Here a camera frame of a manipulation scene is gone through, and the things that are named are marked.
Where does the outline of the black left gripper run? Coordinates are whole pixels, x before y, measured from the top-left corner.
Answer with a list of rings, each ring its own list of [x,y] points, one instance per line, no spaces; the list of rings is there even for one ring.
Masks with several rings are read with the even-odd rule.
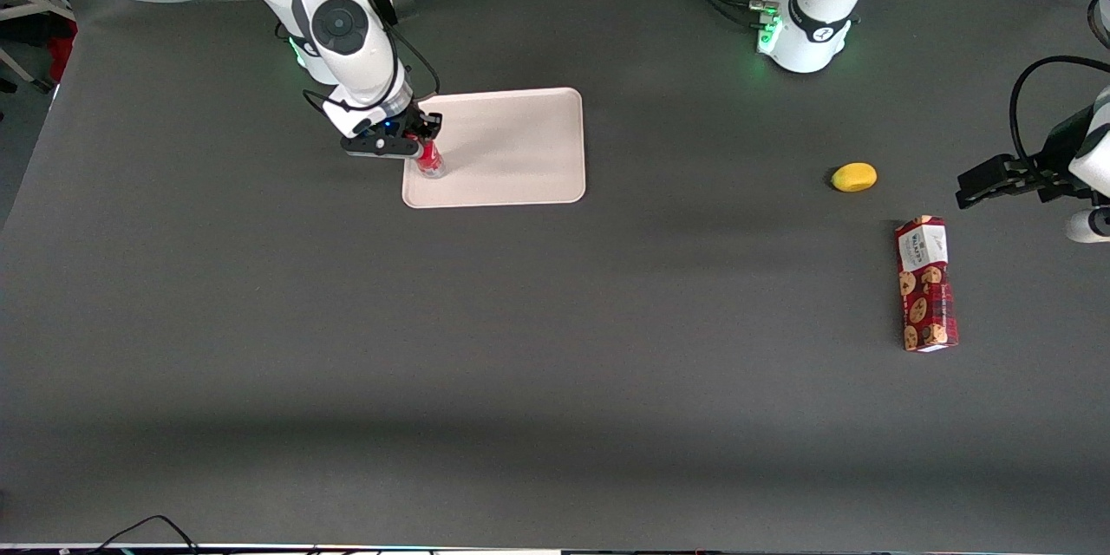
[[[1016,180],[1022,180],[1016,194],[1035,192],[1042,203],[1062,196],[1090,199],[1090,186],[1069,171],[1087,137],[1089,124],[1090,108],[1086,107],[1051,128],[1043,147],[1035,154],[1028,152],[1022,139],[1015,134],[1016,157],[990,157],[976,167],[976,173],[966,172],[957,176],[957,206],[968,210],[986,199],[1012,195]]]

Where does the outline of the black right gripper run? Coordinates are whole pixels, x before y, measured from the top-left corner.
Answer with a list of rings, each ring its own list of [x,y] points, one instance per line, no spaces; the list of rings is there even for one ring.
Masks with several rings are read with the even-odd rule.
[[[379,143],[382,147],[414,147],[416,167],[428,167],[428,159],[438,159],[435,144],[443,117],[425,112],[418,105],[408,105],[403,113],[379,124]]]

